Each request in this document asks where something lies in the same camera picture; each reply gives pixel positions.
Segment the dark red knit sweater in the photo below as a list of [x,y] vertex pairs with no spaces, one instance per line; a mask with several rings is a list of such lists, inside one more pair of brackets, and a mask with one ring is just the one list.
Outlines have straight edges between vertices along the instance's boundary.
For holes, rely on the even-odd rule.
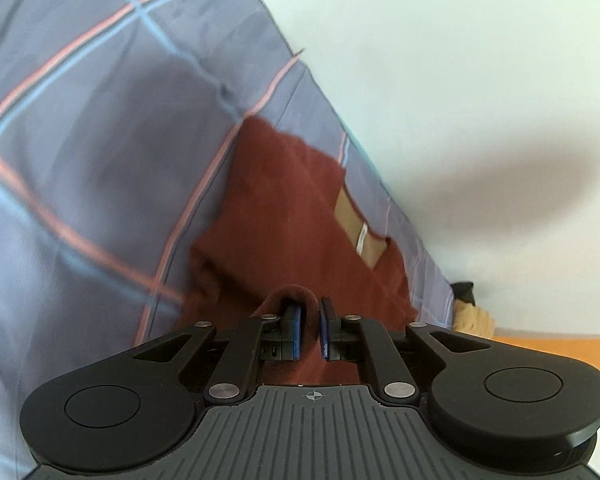
[[240,128],[220,213],[190,248],[190,289],[178,326],[209,321],[231,330],[274,313],[286,298],[306,307],[297,362],[268,364],[277,385],[355,385],[352,363],[327,362],[320,299],[340,315],[374,318],[386,330],[414,321],[403,256],[391,238],[355,249],[363,218],[335,159],[261,118]]

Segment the beige and black garment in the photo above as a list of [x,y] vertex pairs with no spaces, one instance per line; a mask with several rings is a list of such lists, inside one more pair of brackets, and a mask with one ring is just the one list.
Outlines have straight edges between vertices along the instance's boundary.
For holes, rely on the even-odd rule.
[[452,330],[466,335],[492,339],[495,321],[487,310],[476,305],[473,282],[451,285],[454,295]]

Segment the orange box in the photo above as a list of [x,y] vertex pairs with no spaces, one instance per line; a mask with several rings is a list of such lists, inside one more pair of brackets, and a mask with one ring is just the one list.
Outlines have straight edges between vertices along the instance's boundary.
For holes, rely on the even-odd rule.
[[564,356],[585,362],[600,370],[600,335],[532,332],[531,330],[495,331],[493,340],[503,344]]

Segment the blue plaid bed sheet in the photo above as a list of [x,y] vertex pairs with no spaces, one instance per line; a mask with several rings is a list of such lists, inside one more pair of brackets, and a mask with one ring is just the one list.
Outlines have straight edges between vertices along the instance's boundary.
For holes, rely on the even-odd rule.
[[262,0],[0,0],[0,479],[43,382],[168,332],[238,122],[329,154],[402,252],[418,317],[453,295]]

